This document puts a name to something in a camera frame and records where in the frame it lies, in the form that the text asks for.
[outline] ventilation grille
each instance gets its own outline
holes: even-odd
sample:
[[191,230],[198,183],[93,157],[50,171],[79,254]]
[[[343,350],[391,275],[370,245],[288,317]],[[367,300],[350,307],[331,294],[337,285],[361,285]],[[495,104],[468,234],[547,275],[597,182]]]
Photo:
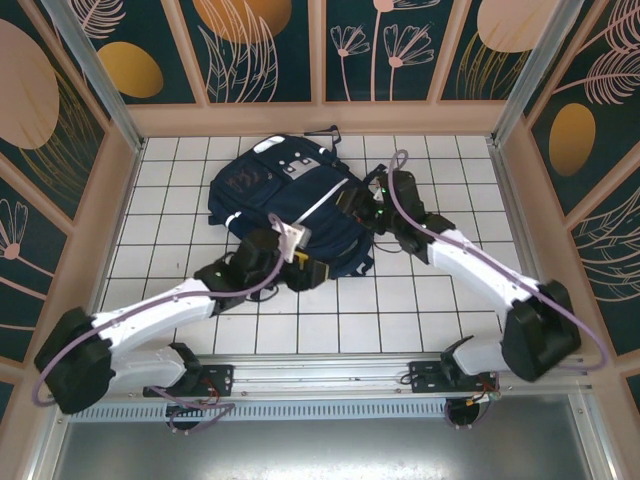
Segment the ventilation grille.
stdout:
[[[73,423],[165,422],[173,404],[104,404],[71,417]],[[189,412],[175,421],[211,418],[219,410]],[[367,418],[442,417],[444,400],[341,400],[316,402],[246,402],[237,405],[223,421],[338,420]]]

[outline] beige circle shape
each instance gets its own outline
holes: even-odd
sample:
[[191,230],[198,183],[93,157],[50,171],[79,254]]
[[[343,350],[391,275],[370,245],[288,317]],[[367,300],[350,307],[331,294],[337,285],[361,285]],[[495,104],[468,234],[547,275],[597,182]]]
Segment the beige circle shape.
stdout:
[[519,53],[533,49],[561,0],[483,0],[478,35],[491,50]]
[[[255,27],[250,25],[245,2],[256,21],[262,18],[274,37],[285,29],[291,19],[291,0],[193,0],[193,6],[213,33],[229,42],[247,43],[249,31]],[[235,9],[237,16],[228,13],[225,3]],[[238,33],[238,27],[244,29],[245,34]]]
[[156,61],[143,49],[128,42],[108,43],[98,57],[119,92],[149,98],[162,90],[164,80]]
[[596,121],[591,111],[579,103],[570,103],[558,112],[549,135],[549,160],[564,177],[580,170],[596,139]]
[[40,148],[58,124],[56,72],[29,35],[2,19],[0,66],[0,137],[19,148]]

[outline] backpack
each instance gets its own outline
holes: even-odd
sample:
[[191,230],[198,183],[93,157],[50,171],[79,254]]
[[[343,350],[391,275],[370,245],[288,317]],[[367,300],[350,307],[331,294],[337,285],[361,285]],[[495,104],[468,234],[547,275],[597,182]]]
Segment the backpack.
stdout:
[[329,278],[363,276],[373,266],[373,235],[336,201],[379,171],[357,178],[336,154],[337,127],[323,132],[332,134],[331,150],[304,137],[273,135],[225,166],[211,182],[209,224],[225,225],[243,239],[256,228],[271,228],[267,215],[275,213],[311,230],[304,253],[326,263]]

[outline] metal strip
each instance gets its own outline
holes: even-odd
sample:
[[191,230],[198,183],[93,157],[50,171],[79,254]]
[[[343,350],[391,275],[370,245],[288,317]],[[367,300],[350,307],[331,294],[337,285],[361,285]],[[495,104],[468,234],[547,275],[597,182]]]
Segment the metal strip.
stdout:
[[591,424],[593,426],[595,435],[600,441],[602,453],[604,454],[604,458],[607,463],[608,471],[611,474],[611,478],[613,480],[621,480],[622,474],[620,470],[620,463],[614,453],[611,439],[609,438],[609,434],[607,433],[607,429],[604,425],[604,420],[602,419],[602,415],[600,414],[598,402],[596,401],[594,395],[585,395],[584,400],[587,405],[587,412],[589,412]]
[[498,147],[509,138],[529,99],[533,96],[547,68],[551,65],[556,52],[562,46],[565,35],[580,13],[583,3],[584,0],[558,2],[538,45],[531,52],[518,80],[516,80],[502,115],[496,123],[493,138]]
[[592,478],[616,480],[619,476],[614,467],[612,452],[610,449],[605,451],[604,448],[604,444],[609,442],[608,436],[595,427],[593,415],[598,415],[598,409],[592,397],[593,394],[585,395],[582,392],[569,395],[571,412]]
[[68,424],[69,417],[63,415],[58,407],[49,410],[46,423],[38,433],[33,455],[19,477],[21,480],[53,478]]
[[513,188],[514,182],[509,172],[507,162],[502,154],[501,148],[496,147],[491,138],[487,138],[487,147],[489,148],[489,155],[491,156],[493,168],[498,178],[498,188],[504,201],[505,211],[509,219],[509,225],[511,226],[513,241],[518,253],[518,259],[520,260],[520,266],[522,267],[522,273],[529,277],[542,279],[544,275],[542,264],[533,245],[533,237],[527,226],[522,203]]
[[[223,421],[354,420],[372,418],[443,417],[444,398],[324,401],[244,401]],[[166,422],[169,403],[105,403],[70,418],[71,423]],[[214,417],[217,410],[200,410],[175,420],[188,422]]]
[[69,2],[42,0],[42,5],[131,148],[134,151],[140,148],[142,136],[133,123],[122,97],[98,59],[93,45],[78,23]]
[[[442,398],[442,393],[413,394],[400,377],[413,361],[437,361],[439,354],[422,355],[251,355],[203,356],[202,364],[234,365],[233,395],[229,401],[373,400],[381,398]],[[563,363],[579,364],[571,358]],[[504,395],[576,393],[590,388],[584,372],[554,370],[535,383],[513,374],[500,375]],[[145,402],[140,391],[105,398],[108,402]],[[447,393],[464,397],[468,393]]]

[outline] floor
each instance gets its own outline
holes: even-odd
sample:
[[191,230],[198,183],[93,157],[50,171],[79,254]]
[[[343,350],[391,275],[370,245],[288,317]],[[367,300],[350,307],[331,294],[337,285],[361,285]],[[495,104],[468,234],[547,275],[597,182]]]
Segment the floor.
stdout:
[[[330,146],[328,137],[312,138]],[[181,283],[233,251],[238,239],[207,223],[209,183],[262,137],[149,139],[103,292],[102,310],[138,302]],[[359,176],[409,152],[426,209],[519,271],[505,207],[483,137],[343,136],[338,155]],[[377,239],[397,249],[394,239]],[[328,281],[296,294],[282,288],[219,318],[170,332],[197,354],[399,353],[442,351],[462,336],[499,334],[487,301],[459,280],[404,252],[374,249],[364,278]]]

